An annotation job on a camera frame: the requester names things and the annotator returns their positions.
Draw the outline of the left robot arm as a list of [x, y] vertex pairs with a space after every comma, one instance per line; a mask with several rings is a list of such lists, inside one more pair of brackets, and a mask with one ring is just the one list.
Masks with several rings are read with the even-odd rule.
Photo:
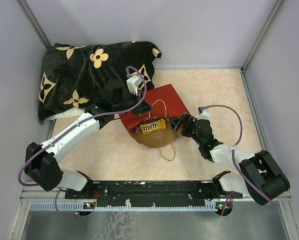
[[71, 189], [84, 199], [90, 197], [94, 187], [88, 183], [89, 178], [79, 171], [61, 169], [60, 163], [81, 141], [113, 121], [115, 115], [131, 112], [140, 116], [152, 111], [145, 101], [146, 91], [141, 90], [145, 85], [142, 77], [136, 75], [129, 77], [126, 85], [110, 80], [98, 104], [87, 107], [75, 122], [56, 136], [27, 146], [25, 164], [20, 172], [47, 192], [55, 188]]

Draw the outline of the red brown paper bag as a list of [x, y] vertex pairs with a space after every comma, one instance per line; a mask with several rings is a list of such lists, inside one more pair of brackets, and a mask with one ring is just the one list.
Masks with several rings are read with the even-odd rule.
[[143, 115], [122, 113], [120, 120], [137, 143], [157, 149], [163, 159], [173, 161], [176, 157], [174, 141], [181, 136], [182, 130], [174, 132], [171, 123], [190, 112], [172, 84], [147, 91], [145, 100], [152, 111]]

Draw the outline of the black floral pillow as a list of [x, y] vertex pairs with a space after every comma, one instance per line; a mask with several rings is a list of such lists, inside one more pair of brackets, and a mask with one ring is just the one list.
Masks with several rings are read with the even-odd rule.
[[43, 55], [37, 117], [40, 124], [73, 108], [85, 109], [100, 101], [109, 80], [125, 83], [140, 72], [148, 90], [154, 60], [161, 50], [149, 41], [72, 46], [55, 43]]

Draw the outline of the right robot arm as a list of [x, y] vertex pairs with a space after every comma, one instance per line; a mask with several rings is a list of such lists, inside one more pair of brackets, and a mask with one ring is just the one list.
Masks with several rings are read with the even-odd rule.
[[236, 192], [249, 195], [263, 206], [290, 189], [289, 180], [268, 151], [246, 152], [218, 141], [208, 115], [194, 117], [183, 113], [170, 125], [174, 132], [192, 138], [204, 159], [237, 171], [222, 175], [212, 186], [217, 197], [224, 198], [230, 192]]

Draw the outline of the yellow m&m's packet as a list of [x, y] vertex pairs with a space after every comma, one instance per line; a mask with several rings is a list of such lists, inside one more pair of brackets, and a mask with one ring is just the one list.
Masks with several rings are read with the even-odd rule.
[[164, 118], [161, 118], [156, 121], [141, 124], [141, 133], [143, 135], [147, 135], [155, 131], [164, 130], [165, 128], [166, 128], [166, 121]]

